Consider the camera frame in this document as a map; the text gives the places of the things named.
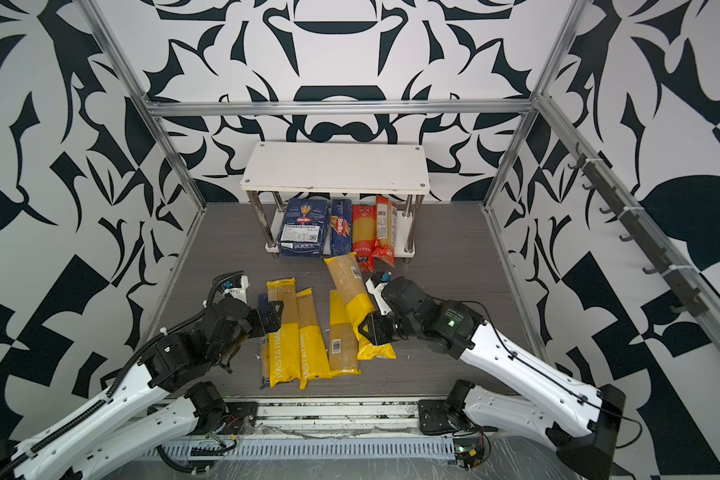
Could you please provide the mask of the yellow Pastatime bag barcode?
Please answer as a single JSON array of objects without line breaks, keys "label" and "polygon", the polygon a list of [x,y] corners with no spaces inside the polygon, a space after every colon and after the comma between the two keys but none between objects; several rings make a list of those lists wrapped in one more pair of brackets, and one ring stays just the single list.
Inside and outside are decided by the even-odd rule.
[{"label": "yellow Pastatime bag barcode", "polygon": [[355,253],[326,258],[325,263],[357,339],[357,359],[361,361],[374,358],[394,360],[396,353],[390,344],[373,345],[358,331],[367,315],[375,311],[375,307],[367,292]]}]

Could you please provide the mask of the yellow spaghetti bag narrow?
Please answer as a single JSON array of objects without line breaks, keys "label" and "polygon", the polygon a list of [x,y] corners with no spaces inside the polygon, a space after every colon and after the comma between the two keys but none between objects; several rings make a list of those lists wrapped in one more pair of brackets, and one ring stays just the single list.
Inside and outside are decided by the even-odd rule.
[{"label": "yellow spaghetti bag narrow", "polygon": [[330,342],[328,360],[333,378],[361,373],[358,354],[358,342],[353,326],[349,321],[346,307],[337,290],[330,291]]}]

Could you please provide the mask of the red spaghetti bag labelled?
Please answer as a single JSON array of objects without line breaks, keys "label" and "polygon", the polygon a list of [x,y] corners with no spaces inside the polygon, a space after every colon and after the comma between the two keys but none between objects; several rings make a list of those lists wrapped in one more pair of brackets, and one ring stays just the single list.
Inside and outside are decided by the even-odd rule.
[{"label": "red spaghetti bag labelled", "polygon": [[376,196],[376,235],[372,257],[390,267],[395,266],[397,205],[390,199]]}]

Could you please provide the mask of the dark blue Barilla pasta bag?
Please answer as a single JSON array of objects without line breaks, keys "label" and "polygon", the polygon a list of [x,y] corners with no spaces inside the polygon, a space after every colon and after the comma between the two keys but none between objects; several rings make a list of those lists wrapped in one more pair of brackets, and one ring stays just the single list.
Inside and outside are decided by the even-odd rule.
[{"label": "dark blue Barilla pasta bag", "polygon": [[287,257],[321,257],[328,217],[326,199],[290,199],[277,237],[279,253]]}]

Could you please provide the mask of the blue Barilla spaghetti box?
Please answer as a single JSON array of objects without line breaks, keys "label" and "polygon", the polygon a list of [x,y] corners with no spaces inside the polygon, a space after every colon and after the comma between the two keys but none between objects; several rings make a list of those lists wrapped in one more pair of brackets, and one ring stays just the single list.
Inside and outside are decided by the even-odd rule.
[{"label": "blue Barilla spaghetti box", "polygon": [[332,257],[350,254],[352,251],[352,201],[347,198],[331,201],[331,238]]}]

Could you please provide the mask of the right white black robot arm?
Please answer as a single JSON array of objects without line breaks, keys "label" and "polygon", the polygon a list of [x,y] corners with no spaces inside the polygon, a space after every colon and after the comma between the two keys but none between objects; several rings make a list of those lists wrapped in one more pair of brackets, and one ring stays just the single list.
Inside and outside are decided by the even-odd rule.
[{"label": "right white black robot arm", "polygon": [[444,402],[455,430],[496,430],[551,449],[585,479],[612,473],[625,394],[566,375],[510,341],[476,311],[476,302],[442,300],[405,277],[373,281],[347,313],[359,336],[373,346],[419,340],[433,351],[477,368],[513,390],[506,396],[458,380]]}]

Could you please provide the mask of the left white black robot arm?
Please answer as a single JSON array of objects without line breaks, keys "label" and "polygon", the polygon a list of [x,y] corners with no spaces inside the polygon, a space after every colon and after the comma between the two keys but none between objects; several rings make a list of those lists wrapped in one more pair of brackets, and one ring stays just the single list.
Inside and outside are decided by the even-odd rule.
[{"label": "left white black robot arm", "polygon": [[169,440],[220,429],[227,405],[205,375],[228,370],[246,340],[278,331],[283,310],[207,299],[142,345],[105,391],[34,436],[1,441],[0,479],[101,478]]}]

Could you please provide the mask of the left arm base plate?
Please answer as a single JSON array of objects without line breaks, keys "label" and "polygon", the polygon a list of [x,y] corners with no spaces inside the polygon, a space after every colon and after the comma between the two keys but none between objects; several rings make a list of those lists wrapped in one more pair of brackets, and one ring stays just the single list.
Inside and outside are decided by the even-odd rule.
[{"label": "left arm base plate", "polygon": [[226,402],[226,413],[215,430],[219,436],[238,436],[251,433],[258,423],[259,404],[256,401]]}]

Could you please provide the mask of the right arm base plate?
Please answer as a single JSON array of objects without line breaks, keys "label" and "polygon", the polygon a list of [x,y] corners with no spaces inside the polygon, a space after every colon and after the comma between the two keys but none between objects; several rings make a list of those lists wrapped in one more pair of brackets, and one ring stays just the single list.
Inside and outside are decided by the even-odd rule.
[{"label": "right arm base plate", "polygon": [[417,402],[419,430],[426,436],[469,431],[472,422],[446,400],[422,399]]}]

